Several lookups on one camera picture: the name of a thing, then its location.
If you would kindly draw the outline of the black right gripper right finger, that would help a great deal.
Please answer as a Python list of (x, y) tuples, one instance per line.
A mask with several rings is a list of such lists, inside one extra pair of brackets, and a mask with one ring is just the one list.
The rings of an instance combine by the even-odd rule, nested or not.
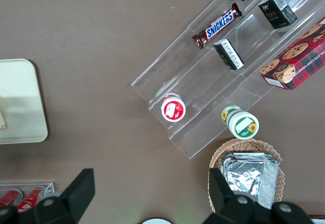
[(209, 169), (209, 195), (215, 212), (204, 223), (274, 223), (271, 210), (250, 197), (236, 195), (218, 168)]

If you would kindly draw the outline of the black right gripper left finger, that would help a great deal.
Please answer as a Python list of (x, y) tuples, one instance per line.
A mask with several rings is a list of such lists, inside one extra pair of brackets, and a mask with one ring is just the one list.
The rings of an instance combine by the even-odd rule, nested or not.
[(94, 170), (83, 169), (58, 197), (18, 214), (19, 223), (78, 223), (95, 195)]

